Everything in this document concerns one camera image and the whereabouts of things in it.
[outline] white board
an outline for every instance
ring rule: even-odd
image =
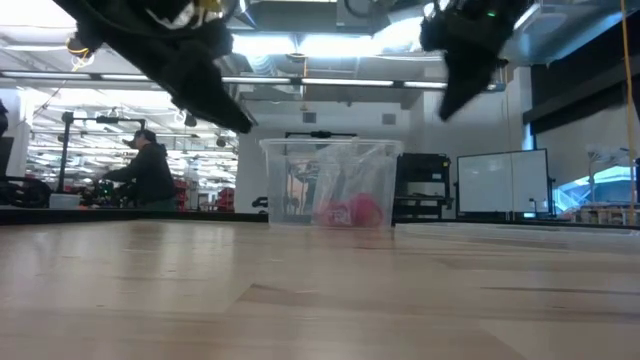
[[[545,150],[459,157],[458,184],[460,212],[549,211]]]

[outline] clear plastic bin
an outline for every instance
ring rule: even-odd
[[[267,139],[269,223],[391,226],[399,141]]]
[[[49,209],[77,209],[80,205],[80,195],[51,194]]]

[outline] wooden tabletop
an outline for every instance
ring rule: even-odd
[[[2,227],[0,359],[640,359],[640,251],[494,240]]]

